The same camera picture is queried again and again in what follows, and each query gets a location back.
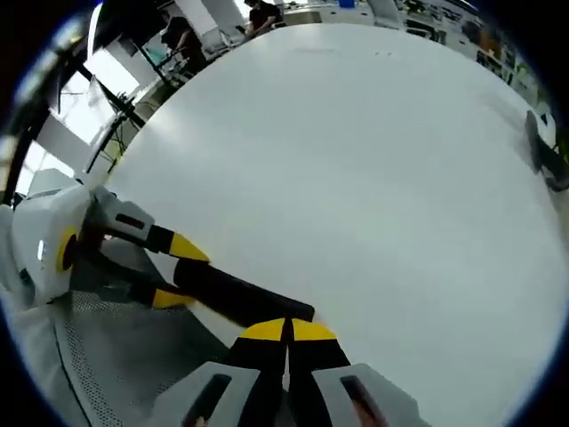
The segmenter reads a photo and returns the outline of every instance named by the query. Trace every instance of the desk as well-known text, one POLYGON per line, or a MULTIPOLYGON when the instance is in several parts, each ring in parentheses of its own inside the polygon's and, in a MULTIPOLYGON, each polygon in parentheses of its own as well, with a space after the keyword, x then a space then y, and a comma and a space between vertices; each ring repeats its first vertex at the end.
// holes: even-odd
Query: desk
MULTIPOLYGON (((433 426, 496 426, 539 380, 569 300, 528 109, 403 31, 280 28, 176 92, 109 188, 213 265, 312 303, 433 426)), ((172 277, 171 260, 156 266, 172 277)))

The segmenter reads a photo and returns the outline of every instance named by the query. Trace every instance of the white tabletop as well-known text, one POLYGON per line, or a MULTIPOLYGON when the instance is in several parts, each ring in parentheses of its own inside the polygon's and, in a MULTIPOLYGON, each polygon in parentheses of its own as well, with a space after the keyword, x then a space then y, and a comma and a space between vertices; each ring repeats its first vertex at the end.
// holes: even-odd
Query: white tabletop
POLYGON ((539 380, 568 301, 527 109, 417 36, 281 28, 168 100, 109 187, 216 267, 312 303, 350 360, 410 393, 429 423, 501 425, 539 380))

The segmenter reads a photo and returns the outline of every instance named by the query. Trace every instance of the gray mesh surface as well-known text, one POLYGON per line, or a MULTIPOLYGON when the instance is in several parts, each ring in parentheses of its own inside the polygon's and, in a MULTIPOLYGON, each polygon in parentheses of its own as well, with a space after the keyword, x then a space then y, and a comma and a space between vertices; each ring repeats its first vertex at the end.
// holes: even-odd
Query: gray mesh surface
POLYGON ((138 426, 155 398, 227 349, 183 308, 149 310, 72 292, 54 303, 68 378, 93 426, 138 426))

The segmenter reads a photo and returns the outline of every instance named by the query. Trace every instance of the yellow stripe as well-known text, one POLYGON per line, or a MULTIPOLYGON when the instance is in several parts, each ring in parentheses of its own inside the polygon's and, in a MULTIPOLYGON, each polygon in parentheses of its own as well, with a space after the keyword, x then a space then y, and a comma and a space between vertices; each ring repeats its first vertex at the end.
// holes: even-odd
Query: yellow stripe
POLYGON ((154 294, 154 300, 152 301, 152 307, 155 309, 167 309, 174 305, 191 304, 193 301, 194 298, 191 296, 170 294, 169 292, 157 289, 154 294))
POLYGON ((281 341, 281 334, 283 333, 283 325, 285 320, 278 318, 277 320, 270 320, 269 322, 258 323, 249 326, 245 332, 239 335, 239 338, 248 338, 250 340, 266 340, 266 341, 281 341))
POLYGON ((305 322, 298 318, 293 319, 294 341, 321 341, 335 340, 334 335, 326 326, 318 323, 305 322))
POLYGON ((181 234, 174 233, 168 254, 178 258, 190 258, 198 261, 210 261, 206 254, 200 251, 192 242, 181 234))
POLYGON ((69 240, 71 240, 73 236, 76 236, 75 228, 72 225, 69 225, 63 230, 63 236, 61 236, 60 248, 57 251, 57 258, 55 260, 55 267, 57 268, 57 271, 60 273, 67 271, 71 268, 71 266, 69 267, 69 269, 64 268, 63 255, 65 254, 65 250, 68 247, 69 240))

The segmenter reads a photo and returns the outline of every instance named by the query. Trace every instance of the yellow ring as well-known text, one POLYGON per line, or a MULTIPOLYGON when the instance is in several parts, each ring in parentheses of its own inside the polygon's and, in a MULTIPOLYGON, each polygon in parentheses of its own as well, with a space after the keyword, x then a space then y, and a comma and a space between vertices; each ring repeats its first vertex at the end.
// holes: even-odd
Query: yellow ring
POLYGON ((71 264, 69 267, 65 268, 63 265, 63 255, 65 255, 65 250, 68 247, 68 243, 69 240, 71 240, 71 238, 75 236, 76 237, 76 232, 75 232, 75 228, 70 225, 69 227, 67 227, 64 231, 63 231, 63 237, 61 238, 61 245, 60 245, 60 249, 57 253, 57 263, 56 263, 56 267, 57 270, 59 272, 65 272, 67 270, 69 270, 71 268, 71 264))

